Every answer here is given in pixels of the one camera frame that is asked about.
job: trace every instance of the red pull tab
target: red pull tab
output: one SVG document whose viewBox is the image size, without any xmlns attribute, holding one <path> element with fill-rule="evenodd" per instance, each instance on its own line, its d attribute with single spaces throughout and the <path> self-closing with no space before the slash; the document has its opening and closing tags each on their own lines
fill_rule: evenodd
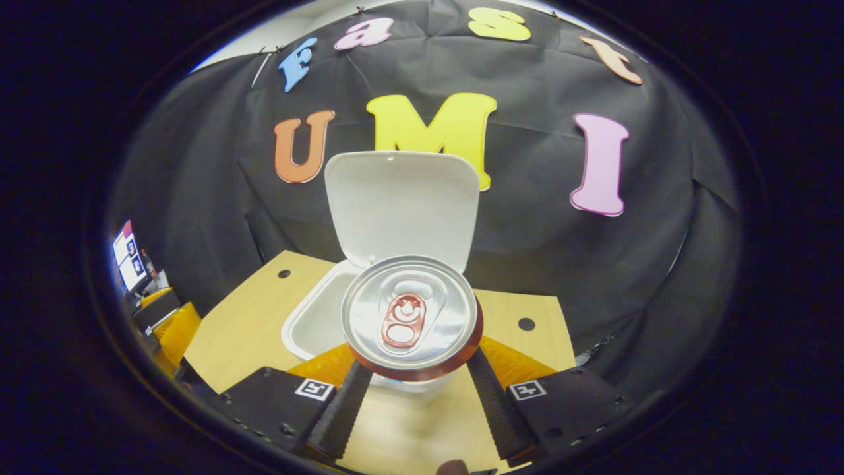
<svg viewBox="0 0 844 475">
<path fill-rule="evenodd" d="M 422 326 L 425 324 L 425 300 L 412 293 L 403 293 L 394 298 L 384 316 L 381 326 L 381 338 L 387 345 L 396 348 L 410 348 L 419 340 Z M 403 326 L 413 331 L 413 337 L 408 341 L 395 341 L 389 335 L 393 326 Z"/>
</svg>

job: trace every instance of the can lid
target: can lid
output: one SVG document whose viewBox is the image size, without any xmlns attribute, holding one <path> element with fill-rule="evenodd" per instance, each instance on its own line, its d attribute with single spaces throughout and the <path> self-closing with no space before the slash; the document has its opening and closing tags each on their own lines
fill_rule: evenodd
<svg viewBox="0 0 844 475">
<path fill-rule="evenodd" d="M 343 254 L 360 268 L 427 255 L 466 269 L 478 214 L 478 173 L 464 159 L 411 151 L 334 156 L 325 187 Z"/>
<path fill-rule="evenodd" d="M 357 276 L 341 306 L 355 356 L 392 379 L 424 381 L 472 356 L 483 315 L 466 279 L 425 256 L 397 256 Z"/>
</svg>

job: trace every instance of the black fabric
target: black fabric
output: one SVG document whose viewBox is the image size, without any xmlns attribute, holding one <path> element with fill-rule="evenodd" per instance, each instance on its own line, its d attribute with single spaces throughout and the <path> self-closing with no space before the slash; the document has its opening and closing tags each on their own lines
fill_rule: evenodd
<svg viewBox="0 0 844 475">
<path fill-rule="evenodd" d="M 467 11 L 474 7 L 518 13 L 532 37 L 477 37 L 468 28 Z M 380 17 L 395 20 L 387 41 L 333 48 L 349 27 Z M 485 94 L 497 101 L 484 154 L 492 184 L 480 196 L 466 277 L 476 288 L 557 296 L 576 352 L 624 333 L 606 354 L 637 348 L 626 363 L 639 365 L 639 382 L 630 390 L 652 388 L 677 372 L 673 364 L 688 363 L 678 363 L 676 352 L 691 346 L 690 354 L 697 354 L 719 326 L 713 308 L 684 310 L 728 293 L 730 280 L 697 297 L 683 289 L 724 279 L 736 265 L 741 204 L 729 157 L 682 89 L 655 65 L 613 45 L 644 84 L 625 81 L 582 35 L 596 37 L 517 5 L 408 0 L 341 19 L 269 57 L 202 68 L 162 101 L 132 143 L 117 186 L 115 222 L 133 220 L 180 296 L 206 314 L 284 249 L 344 259 L 322 172 L 301 184 L 275 173 L 275 124 L 303 122 L 294 141 L 301 162 L 311 132 L 306 117 L 335 111 L 327 126 L 328 160 L 372 150 L 374 117 L 366 104 L 373 98 L 407 96 L 430 123 L 447 97 Z M 318 42 L 309 72 L 285 93 L 279 64 L 312 36 Z M 569 201 L 583 171 L 585 141 L 573 120 L 578 112 L 612 118 L 630 131 L 622 146 L 622 216 L 576 210 Z M 703 216 L 704 224 L 690 227 Z M 721 247 L 701 254 L 692 243 Z M 681 247 L 704 267 L 677 259 Z M 669 271 L 678 276 L 673 287 L 666 283 Z M 590 365 L 608 359 L 599 355 Z"/>
</svg>

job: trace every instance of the letter m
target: letter m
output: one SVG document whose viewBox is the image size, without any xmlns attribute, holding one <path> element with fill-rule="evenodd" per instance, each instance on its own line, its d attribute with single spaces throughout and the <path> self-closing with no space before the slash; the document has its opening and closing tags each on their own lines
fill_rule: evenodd
<svg viewBox="0 0 844 475">
<path fill-rule="evenodd" d="M 366 110 L 375 116 L 375 150 L 411 150 L 456 155 L 478 172 L 480 190 L 490 188 L 484 172 L 486 118 L 495 110 L 495 99 L 461 92 L 442 103 L 425 126 L 406 96 L 382 96 L 369 101 Z"/>
</svg>

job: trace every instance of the wooden table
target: wooden table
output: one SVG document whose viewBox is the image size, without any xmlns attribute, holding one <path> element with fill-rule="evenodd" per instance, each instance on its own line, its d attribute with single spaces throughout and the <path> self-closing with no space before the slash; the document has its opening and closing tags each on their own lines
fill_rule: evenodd
<svg viewBox="0 0 844 475">
<path fill-rule="evenodd" d="M 199 326 L 185 358 L 218 393 L 270 366 L 290 369 L 300 359 L 281 341 L 281 327 L 334 263 L 288 251 L 279 254 L 214 308 Z M 279 279 L 281 270 L 290 276 Z M 571 339 L 556 297 L 475 289 L 484 309 L 484 335 L 563 370 L 575 366 Z M 518 327 L 522 317 L 536 327 Z M 371 386 L 338 461 L 357 472 L 434 475 L 442 462 L 463 459 L 470 471 L 497 468 L 499 460 L 484 411 L 465 366 L 429 401 Z"/>
</svg>

